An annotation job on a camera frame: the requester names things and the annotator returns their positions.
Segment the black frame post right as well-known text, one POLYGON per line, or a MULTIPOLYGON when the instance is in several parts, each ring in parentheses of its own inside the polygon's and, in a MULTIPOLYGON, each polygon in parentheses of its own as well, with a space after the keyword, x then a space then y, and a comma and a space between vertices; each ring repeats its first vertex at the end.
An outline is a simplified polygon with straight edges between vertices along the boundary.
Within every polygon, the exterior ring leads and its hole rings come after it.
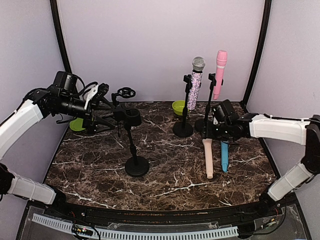
POLYGON ((254 55, 254 59, 253 59, 253 63, 252 63, 252 68, 250 71, 250 75, 248 78, 248 82, 246 85, 244 96, 242 98, 242 101, 240 102, 243 109, 247 108, 247 105, 250 100, 250 96, 253 91, 255 80, 257 77, 261 57, 262 57, 263 50, 264 50, 265 40, 266 40, 266 36, 267 36, 269 19, 270 19, 270 15, 271 15, 271 7, 272 7, 272 0, 265 0, 264 7, 263 7, 262 19, 261 19, 261 25, 260 25, 260 31, 259 31, 259 36, 258 36, 258 41, 257 41, 257 46, 256 46, 256 51, 255 51, 255 55, 254 55))

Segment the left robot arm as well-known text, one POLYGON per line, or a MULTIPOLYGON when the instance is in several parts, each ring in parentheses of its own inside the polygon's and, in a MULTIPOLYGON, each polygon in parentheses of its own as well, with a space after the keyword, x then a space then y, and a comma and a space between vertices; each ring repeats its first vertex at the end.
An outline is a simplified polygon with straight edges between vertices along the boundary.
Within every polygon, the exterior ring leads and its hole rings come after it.
MULTIPOLYGON (((78 80, 80 77, 75 74, 58 71, 49 87, 29 91, 19 107, 0 124, 0 156, 3 158, 22 135, 49 115, 80 118, 83 128, 89 131, 94 131, 98 124, 109 126, 105 120, 93 116, 99 103, 107 101, 109 85, 92 82, 76 92, 78 80)), ((71 213, 70 206, 57 198, 58 190, 16 174, 5 164, 0 165, 0 194, 51 205, 51 210, 60 218, 67 218, 71 213)))

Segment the black tripod mic stand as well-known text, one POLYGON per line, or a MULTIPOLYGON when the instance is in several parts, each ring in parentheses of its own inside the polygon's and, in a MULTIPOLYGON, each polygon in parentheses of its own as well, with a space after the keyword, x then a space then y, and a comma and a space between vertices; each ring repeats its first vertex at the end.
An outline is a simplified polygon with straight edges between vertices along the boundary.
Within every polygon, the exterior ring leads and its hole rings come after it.
POLYGON ((130 87, 123 87, 117 90, 116 93, 111 94, 111 100, 113 104, 113 115, 116 120, 123 120, 125 117, 129 116, 131 109, 126 107, 124 103, 120 103, 117 97, 123 99, 133 98, 136 95, 136 91, 130 87))

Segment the green bowl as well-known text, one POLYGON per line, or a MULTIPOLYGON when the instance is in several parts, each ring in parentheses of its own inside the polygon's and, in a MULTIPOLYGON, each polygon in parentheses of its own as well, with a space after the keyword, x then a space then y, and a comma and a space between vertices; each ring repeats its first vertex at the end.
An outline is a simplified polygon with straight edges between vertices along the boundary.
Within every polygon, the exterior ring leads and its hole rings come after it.
POLYGON ((178 115, 178 116, 182 116, 183 115, 183 110, 185 107, 185 101, 184 100, 176 100, 172 103, 172 109, 173 112, 178 115))

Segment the green plate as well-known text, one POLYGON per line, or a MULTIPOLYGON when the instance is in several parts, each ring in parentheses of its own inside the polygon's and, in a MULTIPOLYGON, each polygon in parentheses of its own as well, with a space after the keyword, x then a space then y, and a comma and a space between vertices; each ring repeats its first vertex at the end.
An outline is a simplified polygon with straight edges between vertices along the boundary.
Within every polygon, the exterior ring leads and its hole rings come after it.
POLYGON ((84 131, 85 128, 83 127, 83 119, 76 118, 69 123, 69 128, 74 132, 81 132, 84 131))

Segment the black round-base stand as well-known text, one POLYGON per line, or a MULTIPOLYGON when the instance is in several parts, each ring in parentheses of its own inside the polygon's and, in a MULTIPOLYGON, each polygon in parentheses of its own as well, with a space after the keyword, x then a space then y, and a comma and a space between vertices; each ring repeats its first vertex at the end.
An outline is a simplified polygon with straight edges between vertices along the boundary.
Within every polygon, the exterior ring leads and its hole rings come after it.
POLYGON ((201 132, 203 127, 206 126, 208 122, 208 117, 209 117, 209 112, 210 112, 210 107, 211 107, 211 101, 217 100, 220 95, 221 87, 223 86, 224 80, 222 76, 218 76, 218 80, 216 80, 216 73, 210 73, 208 75, 208 79, 211 81, 210 86, 209 86, 209 98, 208 102, 205 107, 205 113, 204 113, 204 118, 199 118, 196 120, 194 124, 194 129, 197 132, 201 132))
POLYGON ((188 115, 188 99, 189 99, 189 93, 192 88, 192 80, 191 75, 184 75, 183 81, 186 83, 185 87, 185 103, 184 108, 182 111, 182 121, 176 122, 173 126, 173 133, 180 138, 186 138, 190 137, 193 134, 193 126, 187 122, 187 115, 188 115))
POLYGON ((129 149, 132 157, 125 163, 125 172, 134 178, 146 175, 150 169, 150 164, 146 158, 137 155, 137 148, 131 133, 132 127, 137 127, 142 124, 140 111, 136 108, 129 108, 124 103, 120 103, 115 110, 113 110, 113 116, 118 123, 123 122, 129 139, 129 149))

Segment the black frame post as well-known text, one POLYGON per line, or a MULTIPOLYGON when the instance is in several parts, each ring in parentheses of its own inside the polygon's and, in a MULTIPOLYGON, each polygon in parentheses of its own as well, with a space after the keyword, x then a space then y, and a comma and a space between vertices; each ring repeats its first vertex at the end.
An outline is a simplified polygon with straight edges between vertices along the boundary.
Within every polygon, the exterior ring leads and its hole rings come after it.
POLYGON ((258 41, 257 41, 257 46, 256 46, 256 51, 255 51, 255 55, 254 55, 254 59, 253 59, 253 63, 252 63, 252 68, 250 71, 250 75, 248 78, 248 82, 246 85, 244 96, 242 98, 242 101, 240 102, 243 109, 247 108, 247 105, 250 100, 250 96, 253 91, 255 80, 257 77, 261 57, 262 57, 263 50, 264 50, 265 40, 266 40, 266 36, 267 36, 269 19, 270 19, 270 15, 271 15, 271 7, 272 7, 272 0, 265 0, 264 7, 263 7, 262 19, 261 19, 261 25, 260 25, 260 31, 259 31, 259 36, 258 36, 258 41))
POLYGON ((49 3, 50 3, 50 10, 51 10, 51 15, 52 15, 52 20, 53 20, 55 36, 56 36, 62 64, 63 64, 64 70, 66 72, 72 74, 73 72, 72 72, 69 56, 67 53, 66 43, 65 43, 61 19, 60 19, 60 14, 59 14, 59 10, 58 10, 58 1, 57 0, 49 0, 49 3))

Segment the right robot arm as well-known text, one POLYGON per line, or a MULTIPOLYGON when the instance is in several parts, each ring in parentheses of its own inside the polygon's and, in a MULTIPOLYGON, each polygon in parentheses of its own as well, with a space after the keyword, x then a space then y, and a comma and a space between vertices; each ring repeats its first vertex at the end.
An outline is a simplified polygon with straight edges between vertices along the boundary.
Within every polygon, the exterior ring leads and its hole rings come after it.
POLYGON ((305 147, 303 158, 286 174, 272 183, 260 196, 255 213, 266 217, 275 208, 275 202, 308 182, 320 173, 320 117, 285 118, 267 114, 246 113, 240 117, 218 118, 219 123, 209 123, 202 131, 207 176, 213 176, 212 141, 240 138, 264 138, 299 144, 305 147))

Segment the beige microphone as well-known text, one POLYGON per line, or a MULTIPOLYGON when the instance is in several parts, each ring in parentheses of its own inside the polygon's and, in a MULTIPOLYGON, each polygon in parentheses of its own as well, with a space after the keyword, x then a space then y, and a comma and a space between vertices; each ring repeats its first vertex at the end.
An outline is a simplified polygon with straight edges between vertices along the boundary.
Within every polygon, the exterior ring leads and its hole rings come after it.
POLYGON ((202 140, 204 146, 206 177, 208 179, 212 179, 214 177, 212 141, 213 140, 210 138, 204 138, 202 140))

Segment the pink microphone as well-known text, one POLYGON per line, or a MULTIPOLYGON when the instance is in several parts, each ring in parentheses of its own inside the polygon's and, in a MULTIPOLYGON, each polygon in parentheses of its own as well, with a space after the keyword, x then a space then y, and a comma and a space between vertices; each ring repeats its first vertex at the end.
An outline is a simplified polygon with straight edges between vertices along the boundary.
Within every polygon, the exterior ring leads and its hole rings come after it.
POLYGON ((217 100, 219 98, 221 87, 223 84, 223 76, 225 71, 225 66, 227 64, 228 53, 225 50, 219 50, 216 57, 216 71, 215 71, 215 87, 213 89, 213 99, 217 100))

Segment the black frame post left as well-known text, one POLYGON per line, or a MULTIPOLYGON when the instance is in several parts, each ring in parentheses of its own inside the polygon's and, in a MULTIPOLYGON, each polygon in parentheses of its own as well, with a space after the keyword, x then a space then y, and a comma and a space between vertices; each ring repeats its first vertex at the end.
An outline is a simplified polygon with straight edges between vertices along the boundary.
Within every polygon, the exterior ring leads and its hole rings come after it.
POLYGON ((59 14, 59 10, 58 10, 58 1, 57 0, 49 0, 49 3, 50 3, 50 10, 51 10, 51 15, 52 15, 52 20, 53 20, 55 36, 56 36, 62 64, 63 64, 64 70, 66 72, 72 74, 73 72, 72 72, 69 56, 67 53, 66 43, 65 43, 61 19, 60 19, 60 14, 59 14))

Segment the blue microphone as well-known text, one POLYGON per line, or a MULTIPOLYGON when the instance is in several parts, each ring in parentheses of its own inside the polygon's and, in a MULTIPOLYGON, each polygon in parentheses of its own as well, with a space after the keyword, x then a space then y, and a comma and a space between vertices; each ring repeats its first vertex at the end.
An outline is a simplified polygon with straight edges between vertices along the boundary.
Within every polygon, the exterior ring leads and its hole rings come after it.
POLYGON ((229 144, 221 141, 221 168, 224 173, 228 172, 229 168, 229 144))

